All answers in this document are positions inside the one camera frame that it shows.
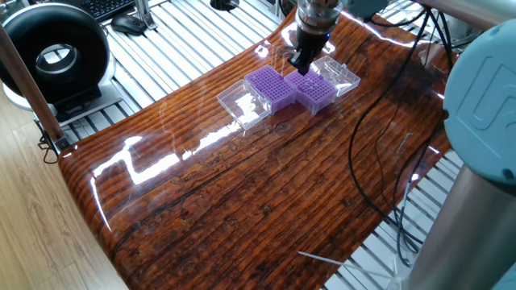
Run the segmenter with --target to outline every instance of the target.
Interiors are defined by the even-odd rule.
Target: metal bracket
[[[158,26],[152,19],[151,8],[148,6],[148,0],[136,0],[136,9],[139,18],[147,25],[148,29],[156,29]]]
[[[66,137],[61,137],[56,141],[56,146],[57,148],[59,148],[59,151],[63,151],[64,149],[70,146],[70,143],[68,142]]]

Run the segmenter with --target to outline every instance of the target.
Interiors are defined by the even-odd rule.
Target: glossy wooden table
[[[316,116],[296,103],[244,132],[216,96],[266,64],[293,71],[283,58],[292,22],[290,15],[264,42],[61,153],[70,192],[130,288],[316,289],[337,267],[298,251],[345,260],[381,221],[352,182],[348,140],[414,37],[341,16],[326,52],[362,78],[359,87]],[[391,202],[399,169],[442,112],[447,62],[441,52],[424,69],[426,48],[356,138],[357,176],[386,211],[374,143],[396,113],[378,142]],[[419,173],[449,148],[443,132],[432,146],[437,154]]]

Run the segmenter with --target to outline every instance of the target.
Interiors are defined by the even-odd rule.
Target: purple pipette tip rack
[[[312,69],[305,76],[298,71],[292,72],[285,80],[298,89],[298,102],[312,114],[317,114],[337,98],[337,88]]]
[[[271,103],[271,114],[296,101],[297,90],[270,65],[265,65],[244,78]]]

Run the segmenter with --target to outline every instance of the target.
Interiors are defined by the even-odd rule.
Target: metal grating
[[[424,241],[427,237],[462,165],[462,160],[454,151],[448,152],[409,193],[403,226],[417,238]],[[382,222],[345,264],[392,276],[396,257],[396,233],[394,227]],[[382,290],[387,289],[389,282],[385,278],[341,267],[324,284],[324,288]]]
[[[63,126],[70,143],[190,83],[260,42],[281,23],[258,0],[240,1],[231,14],[202,0],[150,1],[150,6],[158,28],[142,36],[113,31],[109,21],[103,23],[116,64],[111,82],[123,100]]]

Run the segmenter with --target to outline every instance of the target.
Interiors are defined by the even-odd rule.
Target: computer mouse
[[[147,28],[145,23],[132,15],[121,14],[111,20],[114,31],[128,33],[130,35],[142,35]]]

